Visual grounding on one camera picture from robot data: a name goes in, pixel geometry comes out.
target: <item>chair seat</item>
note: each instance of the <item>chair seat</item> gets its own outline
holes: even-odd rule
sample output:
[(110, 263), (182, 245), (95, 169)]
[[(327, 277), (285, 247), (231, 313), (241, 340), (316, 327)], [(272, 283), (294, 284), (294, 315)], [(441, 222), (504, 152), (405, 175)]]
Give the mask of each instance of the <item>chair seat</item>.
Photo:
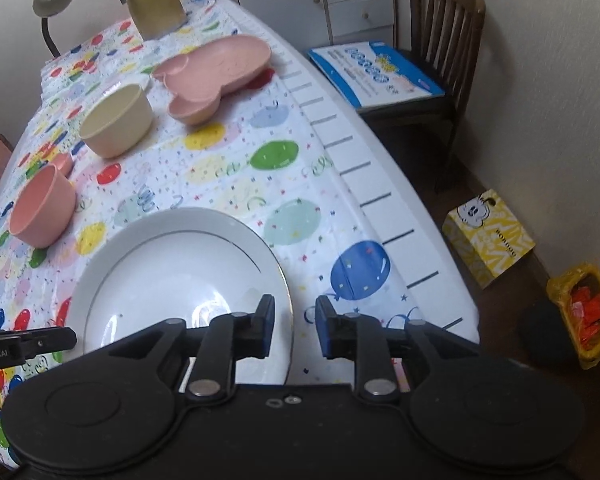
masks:
[[(433, 80), (440, 88), (443, 85), (438, 80), (437, 75), (425, 64), (418, 62), (418, 59), (411, 54), (409, 50), (399, 49), (398, 52), (405, 59), (412, 62), (422, 72)], [(360, 117), (365, 121), (384, 121), (393, 120), (399, 123), (425, 123), (435, 120), (453, 120), (456, 114), (456, 107), (453, 100), (447, 95), (432, 97), (429, 99), (419, 99), (403, 103), (390, 104), (371, 110), (361, 110)]]

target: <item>white plate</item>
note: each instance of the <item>white plate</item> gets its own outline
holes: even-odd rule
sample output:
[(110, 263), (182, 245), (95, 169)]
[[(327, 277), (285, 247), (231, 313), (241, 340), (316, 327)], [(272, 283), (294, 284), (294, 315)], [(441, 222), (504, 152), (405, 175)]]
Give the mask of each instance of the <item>white plate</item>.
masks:
[(122, 88), (126, 85), (140, 85), (142, 87), (142, 90), (146, 92), (147, 88), (149, 88), (150, 83), (151, 78), (147, 74), (129, 74), (126, 76), (122, 76), (122, 78), (119, 81), (113, 83), (113, 85), (111, 85), (102, 93), (102, 95), (98, 99), (98, 102), (113, 94), (113, 92), (115, 92), (118, 88)]
[(128, 225), (92, 258), (75, 289), (66, 325), (74, 359), (170, 317), (206, 326), (215, 316), (254, 312), (276, 300), (269, 357), (243, 359), (236, 381), (283, 384), (292, 345), (292, 310), (280, 265), (246, 225), (203, 208), (161, 211)]

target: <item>blue book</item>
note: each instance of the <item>blue book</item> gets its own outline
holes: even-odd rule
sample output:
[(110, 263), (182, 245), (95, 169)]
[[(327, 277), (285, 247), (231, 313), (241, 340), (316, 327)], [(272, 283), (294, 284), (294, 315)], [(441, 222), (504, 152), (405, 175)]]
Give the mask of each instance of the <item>blue book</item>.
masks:
[(308, 56), (358, 110), (445, 94), (422, 70), (382, 41), (312, 48)]

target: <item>white cabinet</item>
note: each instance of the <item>white cabinet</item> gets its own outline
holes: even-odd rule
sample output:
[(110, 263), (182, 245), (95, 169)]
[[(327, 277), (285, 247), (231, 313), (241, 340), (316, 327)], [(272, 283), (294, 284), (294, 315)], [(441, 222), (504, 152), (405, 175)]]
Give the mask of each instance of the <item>white cabinet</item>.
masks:
[(235, 0), (300, 52), (328, 44), (394, 45), (394, 0)]
[(330, 44), (323, 0), (238, 0), (300, 52)]

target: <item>balloon pattern tablecloth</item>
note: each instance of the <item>balloon pattern tablecloth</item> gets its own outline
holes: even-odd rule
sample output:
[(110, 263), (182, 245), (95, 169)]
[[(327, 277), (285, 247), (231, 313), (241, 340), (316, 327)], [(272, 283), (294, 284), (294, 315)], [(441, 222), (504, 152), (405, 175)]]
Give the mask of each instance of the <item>balloon pattern tablecloth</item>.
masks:
[[(327, 294), (339, 313), (370, 314), (392, 328), (420, 313), (319, 138), (272, 68), (224, 97), (215, 116), (195, 128), (168, 116), (171, 95), (153, 81), (147, 95), (154, 124), (136, 147), (117, 159), (100, 159), (77, 135), (86, 111), (112, 81), (216, 35), (240, 32), (213, 0), (183, 1), (191, 12), (186, 25), (191, 30), (186, 33), (177, 31), (163, 40), (132, 46), (139, 41), (125, 43), (130, 35), (136, 36), (129, 32), (132, 25), (119, 23), (98, 35), (101, 40), (88, 41), (43, 70), (46, 98), (14, 154), (18, 164), (4, 177), (0, 196), (0, 330), (64, 325), (75, 285), (90, 259), (130, 222), (169, 208), (214, 208), (260, 235), (285, 273), (294, 306), (288, 382), (351, 382), (351, 362), (328, 362), (320, 355), (315, 298)], [(214, 23), (218, 26), (208, 30)], [(121, 38), (123, 59), (105, 61), (102, 53), (120, 47)], [(91, 60), (77, 67), (82, 75), (72, 80), (77, 73), (71, 74), (76, 70), (75, 56)], [(13, 201), (59, 152), (70, 152), (75, 160), (70, 179), (78, 193), (77, 208), (60, 240), (48, 249), (33, 250), (8, 232)], [(56, 353), (0, 370), (0, 408), (23, 380), (61, 362), (62, 355)], [(13, 465), (11, 453), (0, 421), (0, 460)]]

